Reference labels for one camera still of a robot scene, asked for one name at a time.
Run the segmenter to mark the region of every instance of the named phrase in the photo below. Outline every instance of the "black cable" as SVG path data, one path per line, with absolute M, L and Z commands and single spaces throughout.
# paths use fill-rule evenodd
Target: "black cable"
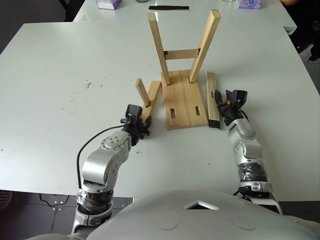
M 249 121 L 247 114 L 246 114 L 243 110 L 240 110 L 240 112 L 241 112 L 242 115 Z
M 234 194 L 232 194 L 233 196 L 236 196 L 239 193 L 239 190 L 237 190 Z
M 45 202 L 50 208 L 56 207 L 56 206 L 60 206 L 60 205 L 65 205 L 68 202 L 69 197 L 70 197 L 70 195 L 68 195 L 68 197 L 66 198 L 64 203 L 58 203 L 58 204 L 55 204 L 55 205 L 50 205 L 50 203 L 48 201 L 42 199 L 41 193 L 39 193 L 40 201 Z
M 99 133 L 97 133 L 96 135 L 94 135 L 89 141 L 87 141 L 83 146 L 82 148 L 80 149 L 80 151 L 78 152 L 78 155 L 76 157 L 76 173 L 77 173 L 77 176 L 78 176 L 78 188 L 81 189 L 81 176 L 80 176 L 80 166 L 79 166 L 79 160 L 80 160 L 80 154 L 81 152 L 83 151 L 83 149 L 93 140 L 95 139 L 96 137 L 98 137 L 100 134 L 103 134 L 105 133 L 106 131 L 109 131 L 111 129 L 117 129 L 117 128 L 122 128 L 122 127 L 125 127 L 125 126 L 128 126 L 130 122 L 126 123 L 126 124 L 123 124 L 123 125 L 119 125 L 119 126 L 112 126 L 112 127 L 109 127 Z

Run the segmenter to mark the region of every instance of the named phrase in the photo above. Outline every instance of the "silver arm segment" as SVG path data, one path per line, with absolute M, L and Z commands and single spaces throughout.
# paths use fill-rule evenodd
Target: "silver arm segment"
M 234 120 L 228 129 L 240 177 L 239 192 L 245 199 L 271 210 L 276 208 L 282 215 L 272 185 L 267 180 L 262 147 L 256 139 L 255 130 L 245 118 Z
M 102 140 L 83 164 L 82 189 L 92 194 L 114 189 L 119 167 L 128 159 L 131 147 L 131 136 L 125 131 L 116 131 Z
M 99 226 L 111 217 L 118 170 L 128 159 L 131 147 L 131 135 L 115 131 L 84 162 L 72 233 L 82 227 Z

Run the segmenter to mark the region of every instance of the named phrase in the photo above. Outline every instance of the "wooden base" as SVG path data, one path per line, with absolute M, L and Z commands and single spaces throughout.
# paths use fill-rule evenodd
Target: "wooden base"
M 162 76 L 166 129 L 207 126 L 208 119 L 198 83 L 189 82 L 190 70 L 170 71 L 170 85 Z

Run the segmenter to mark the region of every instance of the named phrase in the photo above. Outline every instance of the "wooden board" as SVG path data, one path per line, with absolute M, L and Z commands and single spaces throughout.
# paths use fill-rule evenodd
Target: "wooden board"
M 213 72 L 206 72 L 206 107 L 208 112 L 209 128 L 220 129 L 220 115 L 215 100 L 216 75 Z
M 144 103 L 144 106 L 148 107 L 150 103 L 150 99 L 148 97 L 148 93 L 145 89 L 144 83 L 142 82 L 141 78 L 138 78 L 135 82 L 135 87 L 138 90 L 140 97 Z
M 189 74 L 189 80 L 190 83 L 195 83 L 197 81 L 197 76 L 200 71 L 200 68 L 202 66 L 202 63 L 205 60 L 207 51 L 210 47 L 211 41 L 215 35 L 215 32 L 217 30 L 218 24 L 220 22 L 220 12 L 217 9 L 213 9 L 210 11 L 208 21 L 206 22 L 203 36 L 199 45 L 199 55 L 197 58 L 194 59 L 190 74 Z
M 193 59 L 198 57 L 200 49 L 164 51 L 165 60 Z
M 189 82 L 189 71 L 170 71 L 171 85 L 162 75 L 166 129 L 184 129 L 208 125 L 207 113 L 198 83 Z
M 142 123 L 145 123 L 147 117 L 151 116 L 154 111 L 160 86 L 161 86 L 160 81 L 152 81 L 150 84 L 150 87 L 148 90 L 148 97 L 150 99 L 150 102 L 148 107 L 144 105 L 142 108 L 142 115 L 141 115 Z
M 161 69 L 163 72 L 164 83 L 166 85 L 169 85 L 171 82 L 170 82 L 170 78 L 169 78 L 168 67 L 167 67 L 166 58 L 165 58 L 165 54 L 164 54 L 164 48 L 163 48 L 162 42 L 161 42 L 161 37 L 160 37 L 160 33 L 159 33 L 156 15 L 154 12 L 151 12 L 148 14 L 148 21 L 149 21 L 150 29 L 152 32 L 155 49 L 156 49 L 156 52 L 158 53 L 160 66 L 161 66 Z

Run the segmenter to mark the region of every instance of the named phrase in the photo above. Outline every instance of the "wooden leg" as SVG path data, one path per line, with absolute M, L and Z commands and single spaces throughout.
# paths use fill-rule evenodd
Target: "wooden leg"
M 220 115 L 215 100 L 216 76 L 213 72 L 206 72 L 205 83 L 209 128 L 220 129 Z
M 206 22 L 203 36 L 200 42 L 200 51 L 197 58 L 194 59 L 190 73 L 189 73 L 189 81 L 190 83 L 195 83 L 197 81 L 197 76 L 200 71 L 201 65 L 205 60 L 207 51 L 209 49 L 210 43 L 214 34 L 217 30 L 217 26 L 220 21 L 220 12 L 217 9 L 211 10 L 209 14 L 208 21 Z
M 160 81 L 152 81 L 150 84 L 150 87 L 148 90 L 148 97 L 150 99 L 150 103 L 149 103 L 149 106 L 143 106 L 142 108 L 141 118 L 143 123 L 146 122 L 147 117 L 151 116 L 154 111 L 160 86 L 161 86 Z
M 151 28 L 156 52 L 158 53 L 165 84 L 170 85 L 171 82 L 170 82 L 168 67 L 167 67 L 166 58 L 164 54 L 164 48 L 162 46 L 157 19 L 154 12 L 151 12 L 148 14 L 148 21 Z
M 135 82 L 135 87 L 136 89 L 138 90 L 139 94 L 140 94 L 140 97 L 142 98 L 142 101 L 144 103 L 144 105 L 146 107 L 149 106 L 149 103 L 150 103 L 150 99 L 148 97 L 148 93 L 145 89 L 145 86 L 144 86 L 144 83 L 142 82 L 141 78 L 138 78 Z

